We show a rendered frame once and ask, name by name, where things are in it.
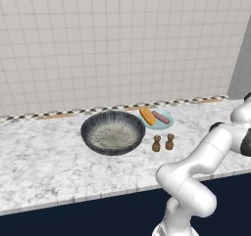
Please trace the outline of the orange bun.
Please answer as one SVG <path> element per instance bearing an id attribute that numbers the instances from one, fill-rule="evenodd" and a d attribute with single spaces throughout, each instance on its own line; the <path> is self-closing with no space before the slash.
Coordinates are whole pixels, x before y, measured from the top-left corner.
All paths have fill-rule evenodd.
<path id="1" fill-rule="evenodd" d="M 157 122 L 157 119 L 148 108 L 141 108 L 139 112 L 149 125 L 153 126 Z"/>

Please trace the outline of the large dark grey bowl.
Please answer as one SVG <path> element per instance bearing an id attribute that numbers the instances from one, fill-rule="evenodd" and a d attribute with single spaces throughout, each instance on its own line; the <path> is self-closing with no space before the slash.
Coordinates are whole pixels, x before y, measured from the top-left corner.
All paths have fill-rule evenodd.
<path id="1" fill-rule="evenodd" d="M 145 136 L 145 125 L 135 115 L 107 111 L 89 117 L 80 129 L 86 146 L 105 156 L 120 156 L 136 149 Z"/>

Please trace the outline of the pink-brown sausage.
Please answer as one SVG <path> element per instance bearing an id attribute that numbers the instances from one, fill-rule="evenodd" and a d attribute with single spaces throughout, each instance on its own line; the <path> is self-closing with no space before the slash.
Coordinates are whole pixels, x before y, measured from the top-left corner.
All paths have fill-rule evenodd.
<path id="1" fill-rule="evenodd" d="M 161 114 L 159 114 L 158 112 L 156 111 L 152 111 L 152 115 L 157 119 L 159 120 L 160 122 L 162 123 L 165 123 L 165 124 L 169 124 L 170 123 L 170 120 L 168 118 L 165 118 L 164 116 L 162 116 Z"/>

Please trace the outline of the light blue plate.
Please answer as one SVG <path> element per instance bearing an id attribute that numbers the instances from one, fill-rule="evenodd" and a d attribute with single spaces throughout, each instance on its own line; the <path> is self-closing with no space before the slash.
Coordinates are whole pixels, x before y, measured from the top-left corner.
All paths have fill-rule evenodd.
<path id="1" fill-rule="evenodd" d="M 167 118 L 170 122 L 169 123 L 163 123 L 160 120 L 157 120 L 157 122 L 154 125 L 149 125 L 145 119 L 142 117 L 142 115 L 139 115 L 139 119 L 144 123 L 146 128 L 153 129 L 153 130 L 163 130 L 168 129 L 174 124 L 174 119 L 170 113 L 168 113 L 165 110 L 158 110 L 158 113 L 162 115 L 163 117 Z"/>

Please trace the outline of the brown wooden pepper mill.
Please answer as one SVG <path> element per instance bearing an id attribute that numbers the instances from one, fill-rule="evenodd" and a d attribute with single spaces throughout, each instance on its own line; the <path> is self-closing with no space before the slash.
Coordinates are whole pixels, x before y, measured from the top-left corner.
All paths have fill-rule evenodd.
<path id="1" fill-rule="evenodd" d="M 152 145 L 152 150 L 154 152 L 159 152 L 161 145 L 160 145 L 161 137 L 159 135 L 154 136 L 154 143 Z"/>
<path id="2" fill-rule="evenodd" d="M 169 133 L 167 135 L 167 138 L 168 138 L 168 140 L 166 142 L 166 149 L 167 150 L 172 150 L 173 147 L 174 147 L 174 141 L 173 140 L 175 139 L 175 136 L 173 134 Z"/>

